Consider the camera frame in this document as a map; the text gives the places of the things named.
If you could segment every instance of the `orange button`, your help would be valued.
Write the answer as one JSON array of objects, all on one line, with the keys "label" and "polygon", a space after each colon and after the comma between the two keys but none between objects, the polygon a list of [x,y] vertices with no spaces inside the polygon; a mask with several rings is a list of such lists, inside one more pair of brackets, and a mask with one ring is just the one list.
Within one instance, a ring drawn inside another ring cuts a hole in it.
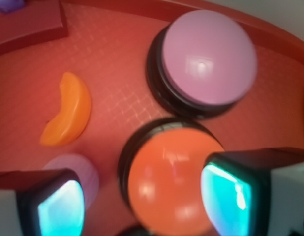
[{"label": "orange button", "polygon": [[201,170],[213,152],[224,151],[210,134],[173,128],[154,135],[135,155],[128,179],[131,208],[161,235],[198,235],[211,227],[200,189]]}]

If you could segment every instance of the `purple object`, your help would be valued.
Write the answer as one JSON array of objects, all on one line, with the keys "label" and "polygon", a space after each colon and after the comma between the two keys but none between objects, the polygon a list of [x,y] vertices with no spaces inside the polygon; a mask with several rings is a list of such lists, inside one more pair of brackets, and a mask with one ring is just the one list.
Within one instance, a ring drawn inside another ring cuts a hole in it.
[{"label": "purple object", "polygon": [[10,13],[23,7],[24,0],[0,0],[0,13]]},{"label": "purple object", "polygon": [[97,197],[99,177],[97,169],[84,156],[70,153],[60,155],[46,164],[44,170],[68,168],[79,177],[85,201],[85,209],[88,209]]},{"label": "purple object", "polygon": [[257,56],[250,38],[235,21],[199,10],[169,26],[162,65],[170,84],[186,99],[200,105],[225,105],[252,87]]}]

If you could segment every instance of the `orange plastic piece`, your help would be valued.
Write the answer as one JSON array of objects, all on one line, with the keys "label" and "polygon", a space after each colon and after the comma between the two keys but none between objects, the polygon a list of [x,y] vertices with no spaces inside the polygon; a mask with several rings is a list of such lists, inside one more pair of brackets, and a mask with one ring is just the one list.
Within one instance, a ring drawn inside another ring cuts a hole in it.
[{"label": "orange plastic piece", "polygon": [[199,235],[211,228],[200,192],[206,158],[224,151],[192,128],[165,131],[136,154],[129,173],[131,207],[145,228],[160,235]]},{"label": "orange plastic piece", "polygon": [[60,83],[61,110],[41,136],[46,146],[65,145],[75,140],[86,127],[91,112],[91,96],[83,81],[66,72]]}]

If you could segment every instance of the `white casing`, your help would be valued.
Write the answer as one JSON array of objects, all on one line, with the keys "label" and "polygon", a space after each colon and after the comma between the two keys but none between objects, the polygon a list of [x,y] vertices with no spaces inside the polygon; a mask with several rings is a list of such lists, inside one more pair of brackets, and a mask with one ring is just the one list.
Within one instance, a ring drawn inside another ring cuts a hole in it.
[{"label": "white casing", "polygon": [[304,162],[271,170],[268,236],[304,235]]},{"label": "white casing", "polygon": [[15,192],[0,189],[0,236],[21,235]]}]

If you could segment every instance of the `large round button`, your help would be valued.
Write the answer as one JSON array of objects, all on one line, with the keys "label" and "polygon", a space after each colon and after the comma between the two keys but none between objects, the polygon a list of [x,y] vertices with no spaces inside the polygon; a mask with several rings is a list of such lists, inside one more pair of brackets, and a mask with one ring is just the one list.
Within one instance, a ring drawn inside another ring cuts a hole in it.
[{"label": "large round button", "polygon": [[257,73],[254,45],[241,26],[213,11],[186,13],[154,40],[148,82],[158,101],[183,116],[217,115],[241,99]]},{"label": "large round button", "polygon": [[208,230],[211,224],[201,198],[200,177],[206,158],[223,151],[220,143],[202,126],[178,118],[155,121],[134,136],[125,146],[133,150],[128,155],[123,152],[121,159],[131,160],[124,186],[126,201],[138,220],[160,235],[197,235]]}]

